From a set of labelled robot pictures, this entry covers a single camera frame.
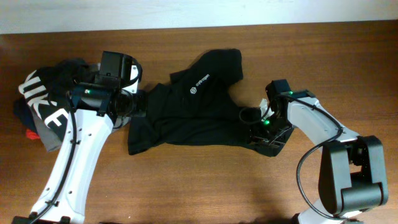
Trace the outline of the black t-shirt small logo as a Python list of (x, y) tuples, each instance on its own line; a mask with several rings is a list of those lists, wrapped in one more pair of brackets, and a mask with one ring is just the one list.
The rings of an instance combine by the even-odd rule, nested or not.
[(230, 97), (229, 87), (242, 79), (238, 49), (210, 50), (190, 68), (171, 74), (169, 84), (148, 92), (146, 117), (131, 119), (129, 155), (163, 143), (247, 148), (249, 126), (260, 123), (261, 111), (244, 109)]

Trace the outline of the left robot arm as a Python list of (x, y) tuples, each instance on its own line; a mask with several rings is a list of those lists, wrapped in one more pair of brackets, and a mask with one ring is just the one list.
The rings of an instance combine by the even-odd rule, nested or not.
[(83, 223), (90, 182), (112, 131), (131, 117), (146, 115), (138, 89), (142, 67), (132, 56), (104, 51), (91, 72), (81, 60), (35, 70), (19, 85), (34, 113), (63, 141), (51, 175), (28, 217), (13, 223)]

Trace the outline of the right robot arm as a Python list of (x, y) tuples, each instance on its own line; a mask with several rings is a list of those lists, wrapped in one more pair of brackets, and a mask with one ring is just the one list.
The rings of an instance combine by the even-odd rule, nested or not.
[[(358, 223), (356, 216), (385, 205), (389, 198), (382, 142), (361, 136), (333, 117), (308, 90), (293, 91), (287, 80), (266, 86), (267, 98), (257, 108), (239, 112), (242, 123), (253, 128), (255, 150), (263, 155), (279, 152), (294, 129), (301, 130), (313, 147), (299, 160), (295, 178), (308, 209), (291, 223)], [(305, 160), (320, 150), (319, 198), (312, 203), (301, 182)]]

